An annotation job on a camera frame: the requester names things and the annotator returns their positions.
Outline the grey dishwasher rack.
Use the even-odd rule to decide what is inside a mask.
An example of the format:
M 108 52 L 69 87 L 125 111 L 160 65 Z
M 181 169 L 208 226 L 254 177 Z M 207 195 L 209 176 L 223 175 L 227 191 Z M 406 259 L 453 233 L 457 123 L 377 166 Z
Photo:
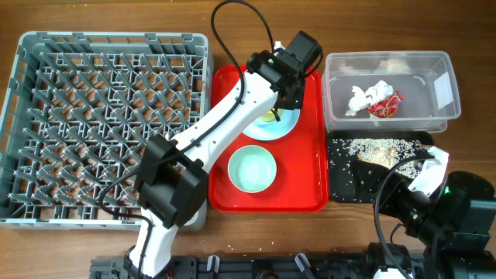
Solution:
M 138 194 L 119 178 L 155 135 L 210 108 L 200 33 L 28 32 L 1 112 L 1 224 L 136 231 Z

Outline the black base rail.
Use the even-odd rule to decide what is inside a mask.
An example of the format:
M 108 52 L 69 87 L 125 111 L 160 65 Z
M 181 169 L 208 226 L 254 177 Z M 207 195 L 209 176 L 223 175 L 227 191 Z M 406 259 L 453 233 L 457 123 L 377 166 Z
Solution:
M 363 258 L 356 255 L 311 257 L 302 271 L 295 257 L 221 257 L 210 264 L 206 257 L 172 257 L 158 278 L 258 278 L 272 271 L 279 278 L 368 278 L 363 273 Z

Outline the red plastic tray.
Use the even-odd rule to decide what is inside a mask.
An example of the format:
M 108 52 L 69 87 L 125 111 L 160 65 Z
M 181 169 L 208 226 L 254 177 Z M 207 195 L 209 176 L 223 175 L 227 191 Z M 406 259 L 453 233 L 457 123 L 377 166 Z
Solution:
M 316 71 L 305 80 L 303 107 L 289 134 L 272 141 L 240 134 L 218 158 L 209 174 L 208 199 L 212 207 L 236 213 L 320 211 L 329 200 L 325 130 L 322 79 Z M 277 164 L 274 182 L 260 193 L 245 193 L 229 179 L 230 157 L 248 145 L 267 149 Z

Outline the red snack wrapper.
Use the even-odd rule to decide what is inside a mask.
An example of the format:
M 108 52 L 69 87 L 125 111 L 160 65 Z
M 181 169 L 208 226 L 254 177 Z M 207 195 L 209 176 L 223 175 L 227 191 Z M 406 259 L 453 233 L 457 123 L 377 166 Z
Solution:
M 378 118 L 389 118 L 398 110 L 399 104 L 403 101 L 400 91 L 394 91 L 391 96 L 383 101 L 372 105 L 367 111 Z

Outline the white tissue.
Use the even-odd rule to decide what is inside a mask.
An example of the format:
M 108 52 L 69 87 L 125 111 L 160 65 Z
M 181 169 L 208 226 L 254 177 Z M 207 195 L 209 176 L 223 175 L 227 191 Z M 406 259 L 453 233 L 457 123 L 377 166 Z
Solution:
M 348 110 L 345 116 L 355 116 L 362 109 L 369 109 L 373 105 L 388 99 L 394 93 L 394 89 L 385 81 L 379 81 L 366 91 L 354 85 L 351 89 L 353 97 L 349 100 Z

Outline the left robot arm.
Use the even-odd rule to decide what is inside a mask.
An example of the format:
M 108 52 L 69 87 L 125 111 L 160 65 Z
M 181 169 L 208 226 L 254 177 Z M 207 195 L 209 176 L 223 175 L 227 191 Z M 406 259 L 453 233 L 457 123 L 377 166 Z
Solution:
M 238 68 L 237 83 L 197 123 L 171 139 L 146 144 L 134 188 L 144 219 L 126 268 L 154 278 L 169 264 L 177 231 L 198 214 L 208 195 L 208 174 L 224 150 L 270 109 L 300 109 L 305 79 L 322 60 L 316 39 L 300 31 L 288 46 L 253 53 Z

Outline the green bowl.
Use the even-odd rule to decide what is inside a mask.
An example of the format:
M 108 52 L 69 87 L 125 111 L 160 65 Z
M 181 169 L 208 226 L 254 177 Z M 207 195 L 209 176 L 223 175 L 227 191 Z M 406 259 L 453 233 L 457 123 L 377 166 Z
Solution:
M 243 146 L 229 158 L 229 179 L 242 192 L 255 194 L 265 191 L 273 184 L 276 175 L 274 156 L 261 146 Z

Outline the light blue plate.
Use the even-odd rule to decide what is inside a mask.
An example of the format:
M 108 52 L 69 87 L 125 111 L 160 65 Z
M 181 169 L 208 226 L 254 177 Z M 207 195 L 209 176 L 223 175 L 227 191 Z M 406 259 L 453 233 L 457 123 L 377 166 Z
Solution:
M 249 138 L 259 141 L 277 140 L 286 136 L 298 123 L 300 110 L 285 110 L 282 120 L 263 124 L 259 118 L 250 123 L 244 130 L 243 134 Z

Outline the clear plastic bin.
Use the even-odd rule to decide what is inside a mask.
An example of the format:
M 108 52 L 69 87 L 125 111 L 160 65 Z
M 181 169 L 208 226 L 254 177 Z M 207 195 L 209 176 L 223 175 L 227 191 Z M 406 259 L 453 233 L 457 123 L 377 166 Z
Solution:
M 346 115 L 354 86 L 366 91 L 379 81 L 403 100 L 390 117 L 366 109 Z M 368 51 L 331 53 L 322 75 L 328 131 L 349 129 L 419 130 L 439 133 L 461 114 L 460 95 L 450 57 L 443 51 Z

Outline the yellow plastic cup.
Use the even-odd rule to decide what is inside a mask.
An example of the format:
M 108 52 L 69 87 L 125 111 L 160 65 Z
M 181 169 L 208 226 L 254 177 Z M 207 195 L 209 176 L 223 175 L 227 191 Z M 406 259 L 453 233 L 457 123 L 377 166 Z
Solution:
M 279 118 L 282 117 L 282 115 L 284 114 L 285 110 L 284 109 L 278 109 L 277 110 L 277 115 Z M 265 113 L 264 115 L 262 115 L 260 117 L 260 120 L 263 121 L 263 122 L 273 122 L 273 121 L 276 121 L 276 115 L 274 114 L 273 111 L 269 111 L 267 113 Z

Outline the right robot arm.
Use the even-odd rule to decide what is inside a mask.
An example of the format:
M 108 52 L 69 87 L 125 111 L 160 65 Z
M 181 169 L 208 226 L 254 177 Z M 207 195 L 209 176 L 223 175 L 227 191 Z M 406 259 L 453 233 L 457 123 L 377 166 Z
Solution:
M 373 194 L 379 238 L 363 255 L 361 278 L 493 278 L 495 257 L 485 249 L 495 219 L 495 189 L 476 174 L 446 173 L 449 155 L 423 145 L 391 168 L 356 162 L 357 192 Z M 420 240 L 421 256 L 384 236 L 381 215 L 397 219 Z

